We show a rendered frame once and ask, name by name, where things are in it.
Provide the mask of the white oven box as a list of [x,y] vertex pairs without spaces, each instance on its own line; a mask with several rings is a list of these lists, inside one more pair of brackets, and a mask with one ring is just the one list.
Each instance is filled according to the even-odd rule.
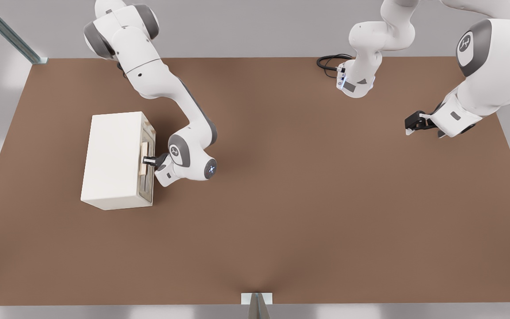
[[93,115],[81,201],[102,210],[151,206],[138,191],[143,112]]

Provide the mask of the pale oven door handle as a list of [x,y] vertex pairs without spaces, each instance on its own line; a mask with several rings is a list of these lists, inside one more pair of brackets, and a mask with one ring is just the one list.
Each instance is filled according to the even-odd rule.
[[140,145],[140,167],[139,176],[145,176],[148,170],[147,158],[149,156],[149,142],[142,142]]

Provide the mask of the grey oven door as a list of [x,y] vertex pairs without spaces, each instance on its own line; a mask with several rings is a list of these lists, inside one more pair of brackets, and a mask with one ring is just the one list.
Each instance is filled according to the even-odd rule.
[[[155,135],[156,131],[153,129],[150,122],[146,119],[143,120],[142,130],[140,131],[140,145],[142,142],[149,142],[148,156],[154,157],[155,155]],[[140,149],[139,149],[139,167],[140,167]],[[140,196],[148,202],[153,201],[153,183],[154,183],[154,168],[148,166],[147,174],[139,176],[138,170],[138,191]]]

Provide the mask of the silver frame post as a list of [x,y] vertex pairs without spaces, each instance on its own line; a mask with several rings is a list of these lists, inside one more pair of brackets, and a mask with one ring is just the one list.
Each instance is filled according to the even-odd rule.
[[273,304],[270,292],[241,293],[241,305],[249,305],[247,319],[270,319],[268,305]]
[[1,17],[0,34],[33,65],[48,63],[48,57],[39,56]]

